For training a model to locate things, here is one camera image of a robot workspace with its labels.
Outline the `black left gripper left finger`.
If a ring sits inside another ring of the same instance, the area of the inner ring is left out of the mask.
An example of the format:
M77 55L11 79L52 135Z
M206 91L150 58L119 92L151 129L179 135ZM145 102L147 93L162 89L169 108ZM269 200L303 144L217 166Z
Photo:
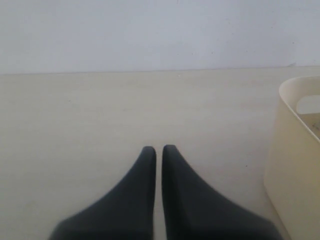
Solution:
M142 148L120 182L97 202L61 221L51 240L152 240L157 156Z

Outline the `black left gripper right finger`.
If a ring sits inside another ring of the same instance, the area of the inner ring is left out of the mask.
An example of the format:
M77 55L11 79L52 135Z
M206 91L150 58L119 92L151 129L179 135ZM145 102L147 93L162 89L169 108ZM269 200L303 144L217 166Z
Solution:
M280 240L275 225L206 183L175 145L165 145L162 203L168 240Z

